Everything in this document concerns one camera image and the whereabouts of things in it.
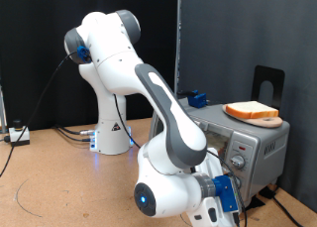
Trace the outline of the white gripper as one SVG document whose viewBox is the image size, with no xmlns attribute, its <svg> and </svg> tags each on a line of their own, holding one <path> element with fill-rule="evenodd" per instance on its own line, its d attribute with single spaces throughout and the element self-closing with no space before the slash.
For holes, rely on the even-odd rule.
<svg viewBox="0 0 317 227">
<path fill-rule="evenodd" d="M 193 212 L 194 227 L 235 227 L 237 201 L 231 179 L 224 175 L 218 152 L 207 149 L 193 175 L 201 188 L 201 202 Z"/>
</svg>

